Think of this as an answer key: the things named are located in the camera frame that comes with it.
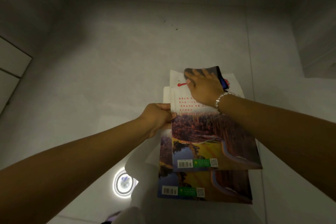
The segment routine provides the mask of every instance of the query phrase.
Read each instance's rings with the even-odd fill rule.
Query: round light
[[[113,192],[121,198],[129,198],[138,181],[130,177],[125,168],[120,169],[113,179]]]

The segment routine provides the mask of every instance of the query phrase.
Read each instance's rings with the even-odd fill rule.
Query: hand
[[[193,80],[187,79],[188,88],[196,101],[215,107],[216,100],[224,93],[223,87],[214,73],[209,74],[204,68],[202,71],[205,76],[197,72],[196,69],[192,70],[192,74],[185,72],[185,75]]]
[[[156,135],[158,129],[171,128],[171,120],[177,116],[175,112],[170,112],[170,104],[149,104],[140,115],[150,126],[148,138]]]

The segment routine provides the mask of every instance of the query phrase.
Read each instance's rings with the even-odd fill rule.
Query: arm
[[[224,93],[214,74],[186,73],[192,96],[215,107]],[[264,146],[302,177],[336,201],[336,123],[313,116],[225,95],[220,111],[253,134]]]
[[[0,171],[0,223],[46,223],[176,114],[149,104],[104,132],[43,151]]]

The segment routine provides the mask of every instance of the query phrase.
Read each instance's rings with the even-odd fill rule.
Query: qr code
[[[176,186],[162,186],[162,195],[177,196],[178,187]]]
[[[205,197],[204,188],[196,188],[197,197]]]
[[[188,168],[193,167],[193,160],[192,159],[182,159],[177,161],[178,168]]]
[[[217,158],[210,158],[211,167],[218,167]]]

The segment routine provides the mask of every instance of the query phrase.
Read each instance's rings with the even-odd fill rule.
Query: cabinet door
[[[31,57],[0,38],[0,68],[19,77],[22,76]]]
[[[14,91],[19,79],[0,71],[0,113],[6,106],[8,99],[10,98],[12,92]]]

